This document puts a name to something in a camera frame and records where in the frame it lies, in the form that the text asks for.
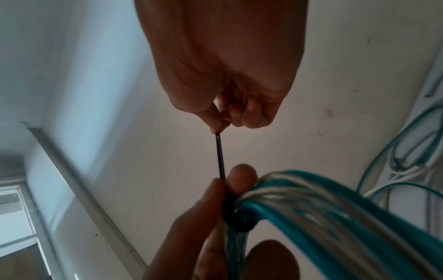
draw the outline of window pane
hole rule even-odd
[[[0,191],[0,244],[32,234],[17,190]]]

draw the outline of human hand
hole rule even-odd
[[[258,128],[274,120],[303,55],[307,2],[135,0],[135,6],[170,101],[216,133],[231,123]]]
[[[214,179],[203,197],[172,225],[148,267],[143,280],[226,280],[222,207],[227,191],[242,194],[257,180],[248,165],[234,167],[226,183]],[[292,253],[282,244],[267,240],[246,258],[244,280],[300,279]]]

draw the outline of white window frame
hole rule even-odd
[[[33,244],[38,244],[46,269],[53,280],[65,280],[65,277],[60,269],[60,264],[56,258],[54,248],[48,238],[46,228],[43,225],[42,219],[36,208],[36,204],[30,195],[25,179],[22,180],[0,180],[0,191],[14,190],[20,196],[20,203],[28,218],[32,234],[24,238],[0,245],[0,256],[5,256],[26,248]]]

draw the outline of cable bundle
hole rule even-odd
[[[251,191],[240,197],[229,197],[224,211],[229,225],[225,227],[229,279],[239,279],[247,232],[264,219],[279,228],[331,280],[443,279],[443,244],[371,201],[389,189],[405,185],[443,198],[431,188],[406,182],[422,175],[425,184],[430,182],[432,168],[443,149],[443,121],[403,158],[395,155],[397,145],[425,119],[434,114],[442,119],[442,109],[443,105],[434,105],[407,125],[372,161],[356,192],[319,175],[284,171],[261,177]],[[428,145],[424,152],[411,160],[410,155],[425,142]],[[222,169],[219,136],[217,147]],[[359,193],[385,156],[391,178],[387,184],[368,191],[366,199]]]

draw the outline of hand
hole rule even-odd
[[[226,183],[214,179],[203,197],[175,220],[144,280],[226,280],[221,215],[225,193],[242,194],[256,180],[255,170],[248,165],[234,167]],[[245,280],[300,279],[294,256],[276,241],[255,246],[245,265]]]
[[[135,5],[170,101],[216,133],[230,123],[258,128],[274,120],[303,55],[307,2],[135,0]]]

